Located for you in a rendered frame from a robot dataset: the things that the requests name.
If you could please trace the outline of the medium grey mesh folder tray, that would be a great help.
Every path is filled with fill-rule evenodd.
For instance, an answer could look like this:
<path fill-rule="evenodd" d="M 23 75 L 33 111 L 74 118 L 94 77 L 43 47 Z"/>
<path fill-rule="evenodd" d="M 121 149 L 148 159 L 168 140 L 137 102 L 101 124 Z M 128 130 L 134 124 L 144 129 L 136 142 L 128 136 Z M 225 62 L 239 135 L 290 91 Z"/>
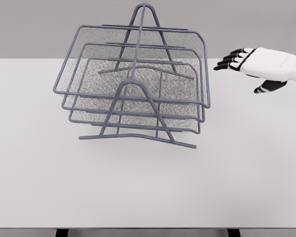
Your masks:
<path fill-rule="evenodd" d="M 74 111 L 77 120 L 103 122 L 113 96 L 81 92 L 78 92 L 77 95 L 64 95 L 64 108 Z M 202 105 L 201 107 L 203 121 L 205 108 Z"/>

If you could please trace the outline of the small grey mesh folder tray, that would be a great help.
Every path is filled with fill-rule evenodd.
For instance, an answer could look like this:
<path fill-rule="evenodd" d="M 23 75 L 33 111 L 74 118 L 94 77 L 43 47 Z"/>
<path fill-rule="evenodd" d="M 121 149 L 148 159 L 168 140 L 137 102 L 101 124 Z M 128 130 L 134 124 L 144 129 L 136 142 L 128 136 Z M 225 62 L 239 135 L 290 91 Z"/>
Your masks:
<path fill-rule="evenodd" d="M 70 91 L 113 96 L 122 81 L 133 78 L 144 84 L 152 98 L 161 100 L 156 106 L 170 129 L 200 132 L 203 115 L 197 60 L 189 60 L 185 65 L 137 63 L 134 72 L 130 62 L 121 62 L 117 70 L 114 67 L 114 61 L 81 59 Z M 149 102 L 125 99 L 145 97 L 139 86 L 125 85 L 121 96 L 110 123 L 161 126 Z"/>

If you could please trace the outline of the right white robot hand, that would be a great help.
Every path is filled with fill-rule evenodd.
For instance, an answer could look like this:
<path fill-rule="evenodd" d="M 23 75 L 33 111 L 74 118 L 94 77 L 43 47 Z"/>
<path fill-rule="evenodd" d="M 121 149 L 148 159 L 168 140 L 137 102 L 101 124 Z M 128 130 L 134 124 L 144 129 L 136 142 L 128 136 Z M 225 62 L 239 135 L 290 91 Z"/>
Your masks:
<path fill-rule="evenodd" d="M 295 69 L 296 55 L 263 47 L 236 49 L 214 67 L 215 71 L 234 70 L 265 79 L 254 89 L 255 94 L 273 92 L 295 81 Z"/>

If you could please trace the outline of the large grey mesh folder tray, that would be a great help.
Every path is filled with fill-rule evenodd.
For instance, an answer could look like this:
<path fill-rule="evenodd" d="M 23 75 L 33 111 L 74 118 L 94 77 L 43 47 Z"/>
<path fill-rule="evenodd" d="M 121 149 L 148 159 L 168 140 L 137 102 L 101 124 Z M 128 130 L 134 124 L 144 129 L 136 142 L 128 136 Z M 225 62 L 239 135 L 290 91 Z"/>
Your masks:
<path fill-rule="evenodd" d="M 53 91 L 56 94 L 77 95 L 71 90 L 80 63 L 88 60 L 113 61 L 110 72 L 122 71 L 121 63 L 130 64 L 131 79 L 140 66 L 157 71 L 157 65 L 167 65 L 169 74 L 192 79 L 180 73 L 180 66 L 189 66 L 195 72 L 194 99 L 179 99 L 181 104 L 196 103 L 210 107 L 208 63 L 205 41 L 196 31 L 187 29 L 81 25 L 70 45 L 58 74 Z"/>

